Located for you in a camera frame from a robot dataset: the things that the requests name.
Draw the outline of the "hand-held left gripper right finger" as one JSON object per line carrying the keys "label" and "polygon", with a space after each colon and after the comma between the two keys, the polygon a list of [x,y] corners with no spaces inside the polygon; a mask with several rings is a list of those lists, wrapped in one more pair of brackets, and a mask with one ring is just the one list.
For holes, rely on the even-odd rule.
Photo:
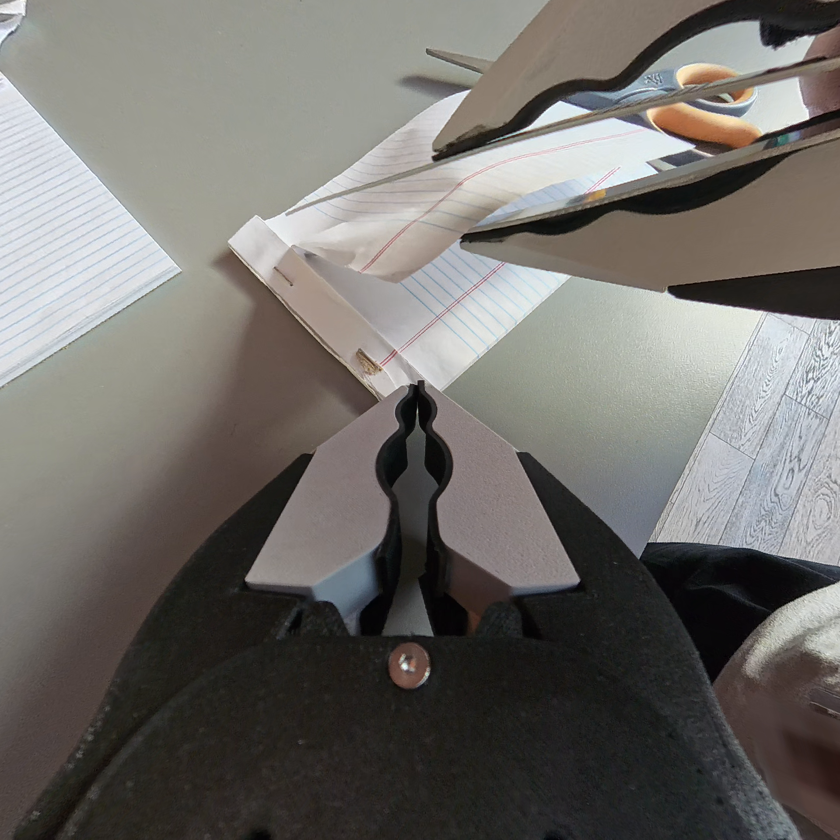
{"label": "hand-held left gripper right finger", "polygon": [[424,465],[437,482],[427,514],[423,598],[436,634],[522,596],[565,592],[580,576],[504,438],[425,382],[417,385]]}

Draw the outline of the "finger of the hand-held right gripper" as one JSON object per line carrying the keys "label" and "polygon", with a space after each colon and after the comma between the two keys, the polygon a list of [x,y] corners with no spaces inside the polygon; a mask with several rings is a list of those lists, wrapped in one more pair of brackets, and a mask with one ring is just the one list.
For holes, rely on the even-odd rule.
{"label": "finger of the hand-held right gripper", "polygon": [[758,144],[512,213],[460,240],[478,256],[675,298],[838,320],[838,135]]}
{"label": "finger of the hand-held right gripper", "polygon": [[777,46],[838,25],[839,2],[552,1],[484,71],[433,142],[436,160],[526,129],[580,91],[624,88],[713,28],[759,22]]}

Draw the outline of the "person's black pants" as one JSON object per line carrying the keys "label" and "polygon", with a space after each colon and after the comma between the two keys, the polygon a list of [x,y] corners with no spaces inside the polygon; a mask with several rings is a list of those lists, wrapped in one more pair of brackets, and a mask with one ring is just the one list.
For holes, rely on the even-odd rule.
{"label": "person's black pants", "polygon": [[650,542],[640,560],[685,625],[710,681],[775,610],[839,580],[836,565],[696,542]]}

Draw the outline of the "lined paper sheet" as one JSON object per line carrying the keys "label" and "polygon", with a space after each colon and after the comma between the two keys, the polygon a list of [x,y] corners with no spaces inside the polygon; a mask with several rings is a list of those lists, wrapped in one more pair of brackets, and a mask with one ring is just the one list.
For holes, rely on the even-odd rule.
{"label": "lined paper sheet", "polygon": [[333,198],[269,225],[289,246],[399,282],[502,207],[576,196],[604,175],[633,180],[651,173],[649,161],[688,148],[644,124],[607,119]]}

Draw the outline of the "grey orange scissors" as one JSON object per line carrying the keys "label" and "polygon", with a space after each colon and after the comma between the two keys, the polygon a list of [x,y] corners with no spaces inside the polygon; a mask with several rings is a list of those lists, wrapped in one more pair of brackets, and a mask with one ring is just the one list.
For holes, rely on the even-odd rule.
{"label": "grey orange scissors", "polygon": [[[631,85],[616,91],[584,91],[565,99],[579,108],[595,111],[648,102],[689,85],[734,78],[730,68],[696,63],[677,69],[651,70]],[[755,142],[761,130],[743,116],[757,98],[756,88],[715,93],[711,99],[646,108],[622,120],[671,133],[686,140],[739,149]]]}

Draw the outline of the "person's right hand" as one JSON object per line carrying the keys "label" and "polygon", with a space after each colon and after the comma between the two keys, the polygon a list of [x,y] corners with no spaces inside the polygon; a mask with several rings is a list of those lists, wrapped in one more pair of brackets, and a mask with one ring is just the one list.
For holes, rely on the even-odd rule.
{"label": "person's right hand", "polygon": [[839,110],[839,69],[801,76],[801,99],[810,119]]}

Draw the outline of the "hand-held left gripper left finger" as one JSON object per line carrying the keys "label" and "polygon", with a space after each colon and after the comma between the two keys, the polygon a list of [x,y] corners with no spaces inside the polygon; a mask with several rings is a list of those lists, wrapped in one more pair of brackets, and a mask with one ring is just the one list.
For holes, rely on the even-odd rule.
{"label": "hand-held left gripper left finger", "polygon": [[245,577],[249,589],[330,602],[351,635],[382,629],[402,556],[393,486],[416,414],[416,386],[401,386],[317,447]]}

